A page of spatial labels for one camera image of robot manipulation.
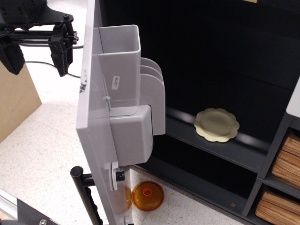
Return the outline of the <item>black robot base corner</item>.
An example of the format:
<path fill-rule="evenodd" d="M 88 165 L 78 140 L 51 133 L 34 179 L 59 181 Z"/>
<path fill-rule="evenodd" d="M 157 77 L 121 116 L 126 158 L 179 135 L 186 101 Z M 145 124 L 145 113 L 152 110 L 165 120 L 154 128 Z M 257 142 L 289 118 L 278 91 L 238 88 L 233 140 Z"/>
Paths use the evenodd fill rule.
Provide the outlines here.
<path fill-rule="evenodd" d="M 57 225 L 58 223 L 16 198 L 10 201 L 0 198 L 0 211 L 7 213 L 12 219 L 1 219 L 1 225 Z"/>

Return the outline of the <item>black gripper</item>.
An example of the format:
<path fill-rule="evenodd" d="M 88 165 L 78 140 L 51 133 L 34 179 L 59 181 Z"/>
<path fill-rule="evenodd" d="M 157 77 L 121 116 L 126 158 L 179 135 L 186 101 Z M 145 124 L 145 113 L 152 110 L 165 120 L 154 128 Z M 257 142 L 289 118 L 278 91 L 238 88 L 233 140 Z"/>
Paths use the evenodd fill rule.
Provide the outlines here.
<path fill-rule="evenodd" d="M 60 77 L 68 73 L 73 62 L 73 48 L 78 41 L 71 14 L 55 11 L 46 0 L 2 0 L 0 2 L 0 61 L 12 74 L 18 75 L 25 59 L 19 43 L 49 38 L 51 58 Z M 34 31 L 35 26 L 54 25 L 53 31 Z"/>

